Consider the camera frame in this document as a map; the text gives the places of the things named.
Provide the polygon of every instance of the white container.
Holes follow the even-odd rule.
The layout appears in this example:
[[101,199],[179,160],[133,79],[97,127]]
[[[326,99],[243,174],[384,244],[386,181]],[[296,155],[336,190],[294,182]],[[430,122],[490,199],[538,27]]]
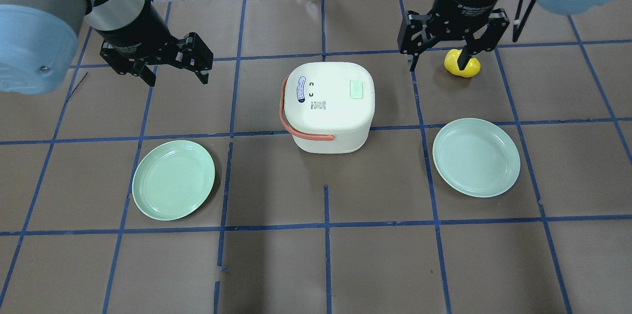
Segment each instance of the white container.
[[307,152],[354,152],[365,143],[374,113],[373,79],[357,64],[311,62],[283,81],[278,116]]

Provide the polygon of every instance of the round plate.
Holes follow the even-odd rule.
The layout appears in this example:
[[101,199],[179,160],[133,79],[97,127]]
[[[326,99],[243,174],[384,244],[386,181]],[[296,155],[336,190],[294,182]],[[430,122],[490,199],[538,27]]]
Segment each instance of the round plate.
[[204,203],[215,181],[215,164],[203,147],[176,140],[151,150],[138,165],[131,192],[138,209],[156,220],[189,215]]
[[433,158],[441,177],[455,190],[473,197],[493,197],[513,186],[520,173],[515,143],[485,120],[455,120],[436,135]]

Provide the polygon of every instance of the blue label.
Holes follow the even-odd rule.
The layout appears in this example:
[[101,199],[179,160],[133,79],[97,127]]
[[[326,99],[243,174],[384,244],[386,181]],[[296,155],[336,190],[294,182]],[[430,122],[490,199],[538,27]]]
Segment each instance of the blue label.
[[298,98],[298,103],[305,102],[305,81],[307,78],[305,76],[301,76],[298,78],[298,84],[296,85],[296,98]]

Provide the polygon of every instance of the light blue joint cap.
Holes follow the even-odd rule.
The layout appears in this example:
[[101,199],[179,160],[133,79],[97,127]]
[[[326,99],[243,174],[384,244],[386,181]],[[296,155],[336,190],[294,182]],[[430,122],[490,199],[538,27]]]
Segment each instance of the light blue joint cap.
[[28,6],[0,4],[0,91],[57,89],[76,52],[77,35],[61,19]]

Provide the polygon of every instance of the green sticker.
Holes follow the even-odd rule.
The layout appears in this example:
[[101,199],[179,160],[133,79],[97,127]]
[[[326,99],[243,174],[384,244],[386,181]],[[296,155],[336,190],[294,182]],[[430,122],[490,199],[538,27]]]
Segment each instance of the green sticker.
[[364,97],[364,89],[362,87],[361,80],[352,80],[351,81],[351,98],[353,99],[362,99]]

